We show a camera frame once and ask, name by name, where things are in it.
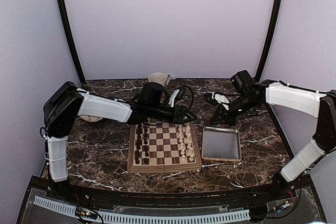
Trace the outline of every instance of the metal tray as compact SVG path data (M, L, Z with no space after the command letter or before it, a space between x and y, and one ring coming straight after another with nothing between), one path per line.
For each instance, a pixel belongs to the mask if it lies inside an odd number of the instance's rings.
M242 160L241 154L239 130L204 127L203 159L239 162Z

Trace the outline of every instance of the marble table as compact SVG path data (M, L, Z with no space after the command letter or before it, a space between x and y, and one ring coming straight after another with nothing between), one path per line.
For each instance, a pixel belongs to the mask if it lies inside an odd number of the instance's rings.
M112 98L131 99L141 91L146 80L88 81L83 88ZM227 79L178 79L168 86L171 93L178 86L189 85L195 93L192 111L198 144L213 115L214 106L203 101L209 91L234 93ZM77 118L68 140L68 173L72 184L137 193L199 193L263 185L289 161L284 144L266 108L261 105L248 115L238 117L242 160L239 163L203 160L197 172L173 174L135 174L127 172L130 127L102 120L88 123Z

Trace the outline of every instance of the white wall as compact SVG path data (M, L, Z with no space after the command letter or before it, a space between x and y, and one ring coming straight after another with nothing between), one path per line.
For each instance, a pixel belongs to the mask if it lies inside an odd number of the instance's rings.
M87 79L256 72L274 0L66 0Z
M0 0L0 9L0 222L12 224L44 162L43 105L79 80L57 0Z
M336 89L336 0L282 0L263 79L330 91ZM295 153L316 130L308 115L275 107ZM328 222L336 223L336 154L311 172Z

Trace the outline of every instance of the white perforated rail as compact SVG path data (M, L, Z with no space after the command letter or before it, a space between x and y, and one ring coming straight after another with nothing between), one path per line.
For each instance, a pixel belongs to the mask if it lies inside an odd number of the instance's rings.
M51 199L35 196L34 204L43 208L49 209L60 214L76 217L76 207L73 205L56 202ZM158 216L137 216L137 215L122 215L111 212L98 212L104 219L104 223L110 224L222 224L233 223L237 221L249 220L249 210L227 212L215 215L201 215L201 216L174 216L174 217L158 217Z

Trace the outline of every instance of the black chess piece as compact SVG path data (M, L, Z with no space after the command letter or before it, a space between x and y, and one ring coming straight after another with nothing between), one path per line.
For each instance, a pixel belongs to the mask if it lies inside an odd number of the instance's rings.
M134 152L134 157L140 157L140 152L139 152L139 150L135 150L135 152Z

